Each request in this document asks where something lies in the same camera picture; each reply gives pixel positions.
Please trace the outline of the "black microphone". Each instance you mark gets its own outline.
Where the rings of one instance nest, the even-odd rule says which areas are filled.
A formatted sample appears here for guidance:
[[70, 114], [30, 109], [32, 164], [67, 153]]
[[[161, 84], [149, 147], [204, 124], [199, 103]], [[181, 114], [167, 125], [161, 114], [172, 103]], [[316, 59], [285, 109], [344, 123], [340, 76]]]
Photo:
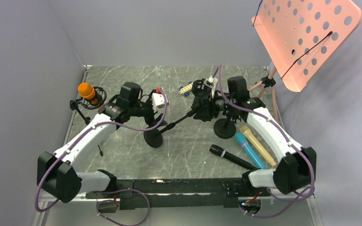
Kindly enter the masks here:
[[251, 163], [227, 152], [226, 150], [224, 150], [222, 147], [217, 146], [217, 145], [211, 145], [209, 148], [209, 152], [211, 152], [212, 154], [224, 158], [238, 166], [241, 166], [247, 170], [255, 170], [256, 167], [254, 165], [252, 165]]

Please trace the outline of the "blue microphone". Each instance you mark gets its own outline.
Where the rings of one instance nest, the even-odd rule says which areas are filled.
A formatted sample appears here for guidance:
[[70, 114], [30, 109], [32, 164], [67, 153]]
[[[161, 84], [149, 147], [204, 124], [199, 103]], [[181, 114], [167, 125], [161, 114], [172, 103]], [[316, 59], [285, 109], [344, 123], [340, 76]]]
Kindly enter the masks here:
[[253, 161], [255, 166], [260, 169], [265, 169], [265, 164], [261, 161], [261, 159], [255, 153], [255, 151], [250, 146], [250, 144], [248, 143], [248, 140], [245, 138], [245, 136], [242, 133], [236, 133], [234, 137], [235, 137], [237, 143], [244, 149], [244, 151], [247, 153], [247, 155]]

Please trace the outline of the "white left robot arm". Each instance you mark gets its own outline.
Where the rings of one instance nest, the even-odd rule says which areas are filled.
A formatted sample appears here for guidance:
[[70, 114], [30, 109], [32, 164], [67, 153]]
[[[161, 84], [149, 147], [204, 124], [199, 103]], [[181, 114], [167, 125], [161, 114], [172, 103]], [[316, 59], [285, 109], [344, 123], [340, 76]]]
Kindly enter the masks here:
[[141, 86], [126, 82], [120, 93], [105, 104], [91, 104], [98, 113], [72, 140], [54, 153], [43, 152], [37, 160], [37, 193], [41, 190], [63, 203], [70, 202], [80, 193], [99, 192], [112, 197], [117, 190], [117, 177], [106, 170], [80, 172], [88, 153], [119, 128], [151, 132], [164, 122], [165, 113], [155, 117], [158, 109], [167, 110], [169, 99], [161, 88], [152, 90], [146, 101], [142, 100]]

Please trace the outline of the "orange microphone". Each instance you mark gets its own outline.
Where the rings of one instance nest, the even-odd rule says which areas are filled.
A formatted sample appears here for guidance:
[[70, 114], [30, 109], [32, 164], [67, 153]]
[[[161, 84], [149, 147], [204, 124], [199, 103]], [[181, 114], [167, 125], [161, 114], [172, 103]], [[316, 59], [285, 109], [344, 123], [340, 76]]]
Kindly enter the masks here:
[[81, 83], [77, 88], [80, 94], [79, 103], [88, 110], [100, 108], [106, 100], [106, 91], [99, 86], [92, 86], [86, 82]]

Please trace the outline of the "black round-base clip stand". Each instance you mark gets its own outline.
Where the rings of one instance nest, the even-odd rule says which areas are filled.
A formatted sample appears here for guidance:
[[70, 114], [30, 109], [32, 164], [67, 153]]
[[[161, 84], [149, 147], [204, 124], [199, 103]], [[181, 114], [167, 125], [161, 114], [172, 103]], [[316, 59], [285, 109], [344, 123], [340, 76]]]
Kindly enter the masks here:
[[214, 133], [216, 136], [222, 139], [229, 139], [236, 133], [236, 122], [239, 120], [239, 116], [236, 114], [227, 113], [225, 118], [218, 119], [214, 123]]

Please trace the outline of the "cream blue toy brick car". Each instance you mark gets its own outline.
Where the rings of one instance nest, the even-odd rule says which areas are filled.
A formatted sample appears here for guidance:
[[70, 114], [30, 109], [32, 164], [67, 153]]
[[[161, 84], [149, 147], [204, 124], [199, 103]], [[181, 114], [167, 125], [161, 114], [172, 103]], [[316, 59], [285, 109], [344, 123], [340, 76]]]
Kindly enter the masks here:
[[191, 92], [192, 87], [193, 87], [193, 82], [190, 81], [185, 87], [184, 86], [179, 87], [179, 94], [183, 95], [184, 97], [187, 97]]

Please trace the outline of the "cream yellow microphone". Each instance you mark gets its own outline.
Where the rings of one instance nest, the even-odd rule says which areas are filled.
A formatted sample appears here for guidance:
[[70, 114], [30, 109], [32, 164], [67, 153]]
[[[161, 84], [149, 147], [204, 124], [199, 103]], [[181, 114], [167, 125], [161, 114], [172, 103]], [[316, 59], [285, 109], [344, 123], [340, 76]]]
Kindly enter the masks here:
[[276, 161], [272, 158], [272, 156], [269, 154], [269, 152], [264, 148], [264, 146], [258, 141], [258, 139], [255, 137], [255, 135], [253, 134], [253, 132], [251, 131], [251, 129], [248, 126], [242, 126], [239, 129], [240, 133], [242, 133], [245, 138], [248, 140], [248, 143], [250, 144], [250, 146], [253, 146], [258, 153], [273, 167], [275, 166], [277, 163]]

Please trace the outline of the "black round-base tall stand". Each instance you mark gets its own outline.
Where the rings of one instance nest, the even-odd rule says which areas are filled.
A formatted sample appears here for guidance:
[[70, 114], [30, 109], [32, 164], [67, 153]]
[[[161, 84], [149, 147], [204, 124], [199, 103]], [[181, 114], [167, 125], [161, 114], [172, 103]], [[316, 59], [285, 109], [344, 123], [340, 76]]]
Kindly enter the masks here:
[[189, 112], [187, 112], [186, 115], [184, 115], [183, 117], [181, 117], [180, 119], [178, 119], [174, 122], [167, 124], [161, 130], [154, 129], [154, 130], [143, 132], [143, 137], [144, 137], [145, 142], [152, 148], [159, 148], [163, 144], [163, 135], [162, 134], [164, 132], [174, 128], [176, 124], [180, 123], [184, 119], [195, 115], [197, 113], [197, 111], [198, 111], [197, 109], [190, 110]]

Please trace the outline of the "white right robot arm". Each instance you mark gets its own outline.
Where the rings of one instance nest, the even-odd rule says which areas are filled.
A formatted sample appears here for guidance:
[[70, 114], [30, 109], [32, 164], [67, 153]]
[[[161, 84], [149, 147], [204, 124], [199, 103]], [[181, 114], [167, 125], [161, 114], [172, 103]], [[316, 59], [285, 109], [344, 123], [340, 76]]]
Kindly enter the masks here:
[[295, 141], [276, 122], [263, 101], [250, 96], [243, 77], [228, 79], [228, 92], [223, 91], [214, 77], [196, 80], [191, 85], [195, 97], [193, 107], [199, 109], [194, 119], [210, 121], [223, 113], [226, 117], [214, 124], [215, 134], [224, 139], [235, 136], [242, 145], [245, 131], [237, 133], [234, 124], [237, 120], [243, 121], [255, 129], [273, 151], [274, 157], [266, 159], [271, 168], [257, 164], [243, 174], [241, 189], [244, 194], [254, 195], [260, 188], [275, 188], [282, 194], [289, 194], [308, 186], [309, 192], [298, 199], [313, 195], [316, 152]]

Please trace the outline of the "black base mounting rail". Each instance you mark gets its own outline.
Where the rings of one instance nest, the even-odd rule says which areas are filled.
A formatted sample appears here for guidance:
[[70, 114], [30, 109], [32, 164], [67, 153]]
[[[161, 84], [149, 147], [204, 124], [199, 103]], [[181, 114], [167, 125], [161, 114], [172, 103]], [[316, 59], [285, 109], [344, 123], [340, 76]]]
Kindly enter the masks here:
[[119, 179], [118, 195], [88, 192], [87, 199], [113, 199], [121, 210], [161, 207], [222, 206], [237, 208], [239, 201], [258, 195], [268, 197], [265, 188], [248, 188], [242, 178]]

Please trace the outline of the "pink perforated music stand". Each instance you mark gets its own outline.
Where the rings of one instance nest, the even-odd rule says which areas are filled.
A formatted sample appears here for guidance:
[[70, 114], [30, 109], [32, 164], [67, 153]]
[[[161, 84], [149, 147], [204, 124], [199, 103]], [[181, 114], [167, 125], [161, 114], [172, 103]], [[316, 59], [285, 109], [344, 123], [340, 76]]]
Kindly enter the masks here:
[[362, 21], [353, 0], [262, 0], [251, 19], [273, 67], [252, 89], [275, 94], [280, 81], [301, 92], [313, 78], [343, 58], [342, 51]]

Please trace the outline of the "black shock-mount round stand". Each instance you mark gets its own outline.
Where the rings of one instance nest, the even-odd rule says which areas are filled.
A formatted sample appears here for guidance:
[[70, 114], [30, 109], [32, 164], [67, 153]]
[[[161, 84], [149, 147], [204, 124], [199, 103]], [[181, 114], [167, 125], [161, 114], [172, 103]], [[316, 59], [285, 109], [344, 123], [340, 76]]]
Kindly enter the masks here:
[[204, 81], [205, 79], [200, 79], [192, 83], [192, 93], [195, 98], [204, 98], [208, 94], [208, 89]]

